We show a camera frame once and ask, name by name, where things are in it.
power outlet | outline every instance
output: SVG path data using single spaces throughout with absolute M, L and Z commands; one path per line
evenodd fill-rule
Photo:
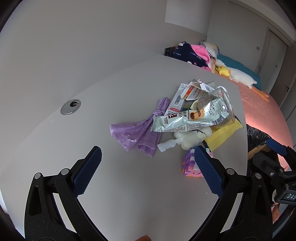
M 163 52 L 164 56 L 168 56 L 170 57 L 172 55 L 172 53 L 175 51 L 176 47 L 169 47 L 169 48 L 165 48 L 165 51 Z

yellow paper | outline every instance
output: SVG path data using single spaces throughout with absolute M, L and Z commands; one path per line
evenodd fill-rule
M 242 124 L 235 119 L 234 123 L 228 126 L 224 126 L 213 133 L 209 138 L 205 139 L 205 142 L 209 146 L 211 151 L 214 151 L 218 146 L 220 146 L 224 141 L 226 141 L 232 134 L 242 128 Z

cookie picture on wrapper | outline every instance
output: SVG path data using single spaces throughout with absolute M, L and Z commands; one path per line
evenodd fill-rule
M 189 116 L 190 116 L 191 120 L 196 121 L 196 120 L 201 119 L 205 116 L 205 110 L 204 110 L 204 108 L 201 108 L 198 111 L 190 111 Z

pink blanket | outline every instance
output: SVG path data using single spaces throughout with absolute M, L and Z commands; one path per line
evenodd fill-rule
M 271 136 L 271 138 L 275 139 L 282 145 L 292 147 L 293 142 L 289 128 L 275 100 L 270 96 L 268 98 L 269 103 L 267 103 L 255 92 L 243 84 L 236 83 L 234 81 L 231 82 L 239 87 L 242 103 L 244 106 L 246 123 L 267 133 Z M 283 157 L 279 156 L 279 161 L 282 167 L 285 169 L 288 168 L 288 164 Z

yellow chick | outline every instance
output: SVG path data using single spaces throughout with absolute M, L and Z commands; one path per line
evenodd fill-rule
M 220 75 L 223 75 L 223 76 L 226 76 L 228 77 L 231 73 L 230 70 L 228 70 L 228 68 L 224 67 L 224 66 L 220 66 L 220 67 L 217 67 L 217 71 Z

